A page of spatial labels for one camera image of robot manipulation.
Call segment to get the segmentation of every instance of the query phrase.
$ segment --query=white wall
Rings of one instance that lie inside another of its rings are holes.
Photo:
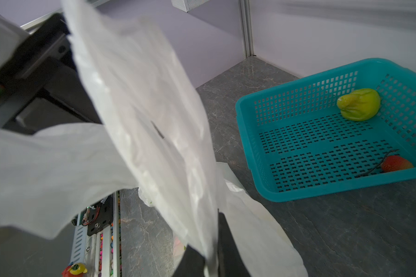
[[[272,0],[250,6],[254,54],[298,77],[365,58],[387,58],[416,72],[416,30],[288,14]]]
[[[185,13],[171,0],[111,0],[98,8],[117,19],[153,18],[198,87],[244,59],[237,0],[211,0]]]

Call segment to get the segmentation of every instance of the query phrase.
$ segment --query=basket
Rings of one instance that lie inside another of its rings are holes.
[[[344,119],[341,95],[372,88],[376,116]],[[284,202],[416,178],[416,73],[371,58],[255,92],[236,103],[237,123],[258,192]],[[392,149],[415,168],[363,177]]]

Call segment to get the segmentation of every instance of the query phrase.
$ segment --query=ribbed white object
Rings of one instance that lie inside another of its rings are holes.
[[[190,10],[199,7],[201,4],[208,2],[209,0],[171,0],[174,7],[189,12]]]

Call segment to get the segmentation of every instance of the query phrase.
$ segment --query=red fruit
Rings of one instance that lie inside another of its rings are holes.
[[[414,166],[401,156],[393,155],[385,158],[384,162],[381,164],[381,168],[384,172],[392,172],[403,169],[412,169]]]

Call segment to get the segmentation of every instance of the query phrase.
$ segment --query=marble surface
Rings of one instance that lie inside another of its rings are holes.
[[[208,114],[217,161],[227,162],[250,196],[281,224],[309,276],[416,276],[416,180],[283,203],[267,201],[256,191],[235,104],[244,95],[295,79],[251,57],[197,88]],[[139,201],[135,191],[122,191],[123,274],[140,276],[136,275],[142,265],[139,246],[144,244],[151,251],[149,257],[161,253],[156,260],[164,257],[165,261],[154,262],[151,268],[160,275],[149,276],[170,276],[172,231],[163,220],[148,225],[149,220],[161,217]],[[154,239],[155,235],[163,241]]]

